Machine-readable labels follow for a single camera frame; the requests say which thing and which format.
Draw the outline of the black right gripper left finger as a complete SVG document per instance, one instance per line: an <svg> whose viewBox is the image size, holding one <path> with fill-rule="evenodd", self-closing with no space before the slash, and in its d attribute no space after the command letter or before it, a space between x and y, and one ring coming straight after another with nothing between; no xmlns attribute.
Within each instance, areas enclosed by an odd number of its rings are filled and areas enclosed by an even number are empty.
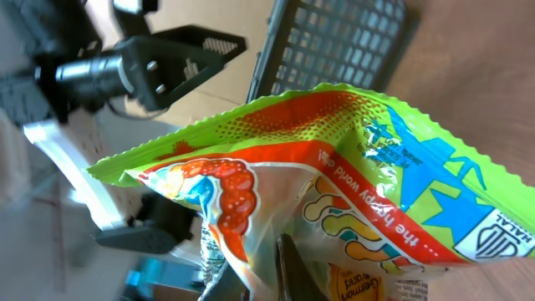
<svg viewBox="0 0 535 301"><path fill-rule="evenodd" d="M217 277L198 301L249 301L250 292L229 263L222 266Z"/></svg>

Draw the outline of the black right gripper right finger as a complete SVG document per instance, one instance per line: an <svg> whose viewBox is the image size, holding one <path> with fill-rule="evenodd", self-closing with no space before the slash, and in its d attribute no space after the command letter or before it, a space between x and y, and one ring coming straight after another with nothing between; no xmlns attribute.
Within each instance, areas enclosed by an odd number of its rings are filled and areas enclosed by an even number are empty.
<svg viewBox="0 0 535 301"><path fill-rule="evenodd" d="M276 252L279 301L329 300L315 283L288 234L278 236Z"/></svg>

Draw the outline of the green gummy candy bag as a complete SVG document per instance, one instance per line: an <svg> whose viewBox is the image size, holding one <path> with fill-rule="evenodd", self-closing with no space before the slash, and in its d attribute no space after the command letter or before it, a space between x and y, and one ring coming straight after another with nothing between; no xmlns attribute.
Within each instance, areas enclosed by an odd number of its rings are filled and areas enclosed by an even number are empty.
<svg viewBox="0 0 535 301"><path fill-rule="evenodd" d="M406 102L348 84L263 96L88 169L201 215L252 299L288 234L330 300L397 300L534 254L534 190Z"/></svg>

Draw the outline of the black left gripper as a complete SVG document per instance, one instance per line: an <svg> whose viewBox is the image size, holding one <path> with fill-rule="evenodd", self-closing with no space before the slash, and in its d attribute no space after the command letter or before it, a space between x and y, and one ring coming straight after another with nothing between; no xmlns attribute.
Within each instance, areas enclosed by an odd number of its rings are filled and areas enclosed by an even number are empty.
<svg viewBox="0 0 535 301"><path fill-rule="evenodd" d="M196 25L128 38L121 49L133 95L148 111L173 105L245 52L243 36Z"/></svg>

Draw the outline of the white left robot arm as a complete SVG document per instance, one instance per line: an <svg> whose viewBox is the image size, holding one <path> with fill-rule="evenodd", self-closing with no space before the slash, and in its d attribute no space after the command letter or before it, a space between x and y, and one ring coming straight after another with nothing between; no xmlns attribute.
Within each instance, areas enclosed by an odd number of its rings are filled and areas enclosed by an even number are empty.
<svg viewBox="0 0 535 301"><path fill-rule="evenodd" d="M112 48L82 1L1 0L1 107L60 169L96 224L96 242L201 263L191 210L153 193L106 185L88 168L109 153L111 123L125 144L247 49L244 37L198 25L152 32L156 1L113 1L122 32Z"/></svg>

